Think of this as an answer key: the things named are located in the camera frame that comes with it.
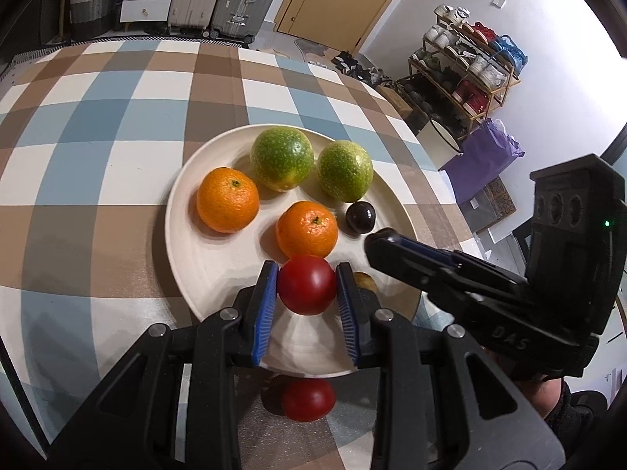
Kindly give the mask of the person's right hand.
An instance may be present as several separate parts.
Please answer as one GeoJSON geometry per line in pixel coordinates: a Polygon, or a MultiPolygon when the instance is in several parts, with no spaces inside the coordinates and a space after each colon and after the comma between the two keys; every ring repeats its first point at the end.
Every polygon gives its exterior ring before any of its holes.
{"type": "Polygon", "coordinates": [[[525,383],[521,386],[521,391],[538,414],[546,418],[557,407],[562,397],[562,388],[562,379],[552,379],[525,383]]]}

